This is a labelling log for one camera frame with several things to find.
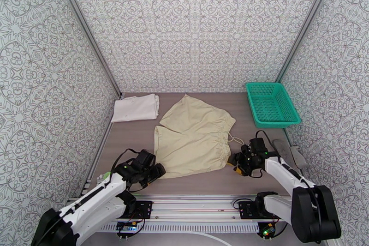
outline white robotic arm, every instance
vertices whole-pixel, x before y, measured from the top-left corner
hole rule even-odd
[[[69,206],[43,214],[31,246],[79,246],[104,224],[135,210],[136,199],[130,194],[132,184],[147,187],[165,174],[155,156],[146,150],[124,163],[115,161],[110,177]]]
[[[98,231],[102,225],[123,215],[126,205],[117,195],[123,193],[125,190],[125,181],[121,175],[114,173],[111,182],[109,184],[108,182],[109,178],[105,179],[76,202],[60,209],[59,216],[63,216],[70,208],[74,208],[76,205],[78,206],[82,200],[89,198],[74,213],[65,215],[63,219],[65,222],[71,222],[73,233],[79,235],[76,246],[81,245],[86,239]],[[90,197],[99,189],[101,189],[99,193]]]
[[[341,236],[331,191],[326,186],[314,184],[289,167],[277,151],[268,152],[263,139],[258,138],[257,133],[250,140],[250,145],[243,145],[241,152],[231,155],[228,162],[242,176],[251,176],[255,169],[266,171],[291,196],[285,198],[275,192],[259,193],[255,199],[256,216],[259,214],[262,218],[277,215],[292,225],[302,242],[319,243]]]

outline metal frame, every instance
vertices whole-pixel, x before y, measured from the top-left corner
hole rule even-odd
[[[95,53],[96,57],[98,58],[106,76],[109,78],[110,83],[112,84],[113,88],[115,89],[115,92],[117,93],[117,96],[120,97],[122,95],[122,92],[119,89],[118,83],[115,81],[113,74],[104,59],[104,56],[102,55],[101,49],[91,31],[91,28],[87,24],[86,18],[83,16],[82,10],[78,5],[77,0],[66,0],[69,4],[69,7],[71,8],[74,16],[77,19],[77,22],[79,22],[80,27],[83,31],[83,33],[86,36],[86,39],[91,46],[92,51]]]
[[[305,18],[305,21],[303,23],[303,25],[300,28],[300,31],[298,32],[298,35],[295,39],[295,41],[293,42],[291,49],[286,57],[285,62],[283,63],[277,78],[275,79],[275,82],[281,82],[282,78],[284,76],[284,74],[286,73],[286,70],[288,68],[288,66],[291,63],[291,60],[293,59],[293,57],[295,56],[298,48],[300,47],[302,41],[304,40],[306,34],[308,33],[310,26],[312,25],[316,15],[318,14],[322,4],[323,4],[324,0],[314,0],[313,1],[313,5],[311,6],[308,15]]]
[[[87,192],[87,189],[89,188],[89,183],[91,182],[92,176],[94,175],[94,172],[96,170],[97,164],[100,160],[102,151],[104,150],[105,144],[107,142],[107,138],[109,137],[110,131],[113,127],[113,124],[110,122],[112,120],[113,114],[111,114],[110,119],[109,119],[109,124],[107,125],[105,131],[104,131],[104,135],[102,136],[101,142],[99,144],[99,148],[97,149],[97,152],[95,154],[94,160],[92,161],[92,163],[90,164],[90,167],[88,169],[88,174],[86,176],[86,178],[84,179],[83,183],[85,183],[80,190],[78,191],[78,194],[83,195],[84,193]]]
[[[239,210],[234,209],[232,203],[238,198],[254,199],[254,196],[250,195],[135,194],[135,197],[137,200],[153,201],[151,217],[146,219],[142,233],[257,233],[259,232],[258,222],[271,221],[240,218]],[[117,233],[117,223],[125,221],[127,219],[112,220],[99,232]]]

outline white towel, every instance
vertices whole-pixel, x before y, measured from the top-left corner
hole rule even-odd
[[[154,120],[158,114],[159,96],[150,94],[142,97],[128,97],[115,101],[111,122]]]

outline mounting plate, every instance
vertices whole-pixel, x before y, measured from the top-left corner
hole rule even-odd
[[[136,201],[136,208],[134,211],[134,215],[132,214],[123,214],[119,217],[119,219],[149,219],[151,216],[151,211],[153,207],[152,201]]]
[[[270,219],[273,220],[272,214],[263,214],[259,212],[255,201],[238,201],[239,214],[241,219]]]

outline patterned wallpaper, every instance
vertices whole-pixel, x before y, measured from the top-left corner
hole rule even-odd
[[[333,192],[345,245],[368,245],[369,0],[325,0],[283,78],[302,124],[287,129]]]
[[[78,0],[123,92],[274,81],[312,0]]]
[[[115,98],[65,0],[0,0],[0,245],[78,195]]]

